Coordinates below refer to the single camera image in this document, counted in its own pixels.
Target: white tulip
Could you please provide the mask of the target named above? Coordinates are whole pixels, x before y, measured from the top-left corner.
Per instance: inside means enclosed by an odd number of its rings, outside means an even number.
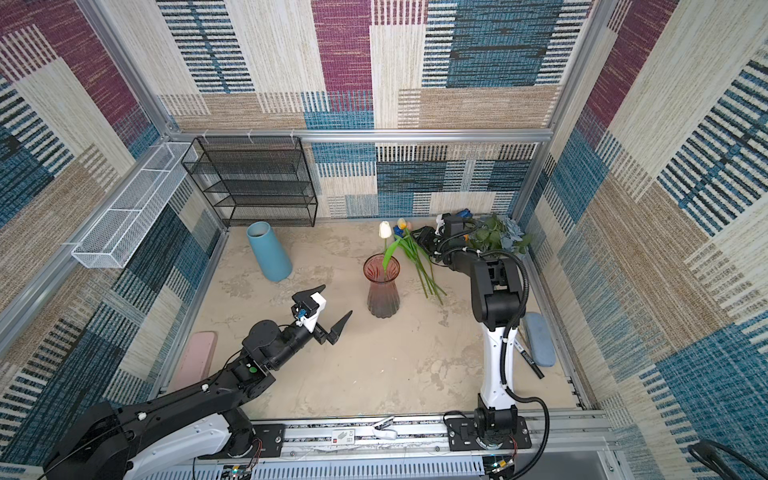
[[[390,238],[392,236],[392,227],[389,226],[389,222],[384,220],[379,224],[379,237]]]

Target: pink glass vase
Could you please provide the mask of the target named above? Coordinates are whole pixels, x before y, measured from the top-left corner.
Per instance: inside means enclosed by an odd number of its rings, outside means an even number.
[[[368,288],[368,310],[379,318],[388,318],[400,308],[395,278],[400,273],[400,263],[395,257],[389,259],[386,272],[383,266],[384,254],[373,255],[362,266],[362,271],[371,285]]]

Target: patterned wall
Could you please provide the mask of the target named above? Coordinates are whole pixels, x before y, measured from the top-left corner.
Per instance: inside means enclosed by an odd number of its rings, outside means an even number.
[[[186,179],[123,270],[76,268],[0,363],[0,461],[41,465],[87,407],[147,399],[219,236]]]
[[[72,0],[0,0],[0,310],[158,138]]]
[[[636,478],[768,468],[767,41],[765,2],[620,0],[525,209]]]
[[[591,12],[591,0],[102,3],[173,121],[198,131],[546,127]],[[307,147],[319,217],[504,213],[530,161],[500,154],[515,145]]]

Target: white label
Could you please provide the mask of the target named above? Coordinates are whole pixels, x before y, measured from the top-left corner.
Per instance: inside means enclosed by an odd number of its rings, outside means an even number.
[[[331,435],[331,442],[334,445],[354,445],[355,429],[334,430]]]

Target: white wire basket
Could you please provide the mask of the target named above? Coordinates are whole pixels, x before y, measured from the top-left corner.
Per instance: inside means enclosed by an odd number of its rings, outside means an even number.
[[[186,175],[197,152],[184,142],[160,146],[94,223],[72,256],[86,268],[125,268]]]

